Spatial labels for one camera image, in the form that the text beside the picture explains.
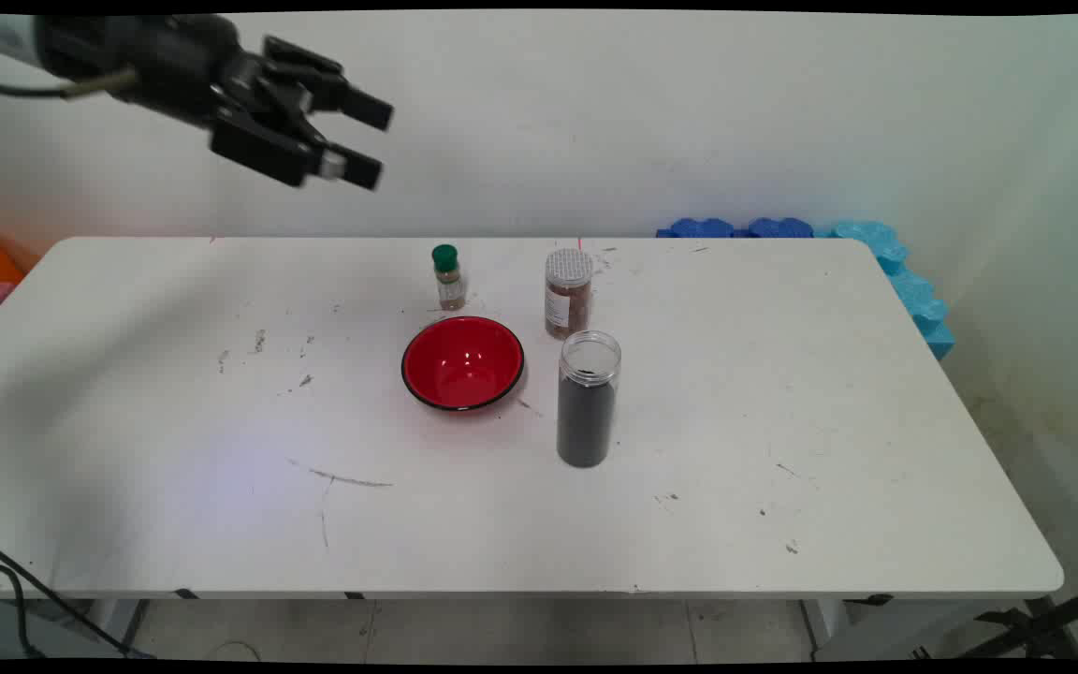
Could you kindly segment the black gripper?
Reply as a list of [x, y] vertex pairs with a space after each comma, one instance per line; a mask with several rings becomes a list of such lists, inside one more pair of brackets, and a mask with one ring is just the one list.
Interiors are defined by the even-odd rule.
[[329, 140], [310, 116], [338, 112], [387, 130], [393, 106], [357, 88], [341, 64], [315, 51], [264, 37], [261, 78], [299, 108], [260, 121], [264, 108], [231, 80], [257, 56], [219, 14], [41, 14], [34, 38], [42, 67], [68, 82], [64, 98], [106, 94], [209, 127], [215, 154], [278, 183], [317, 178], [373, 191], [381, 182], [384, 163]]

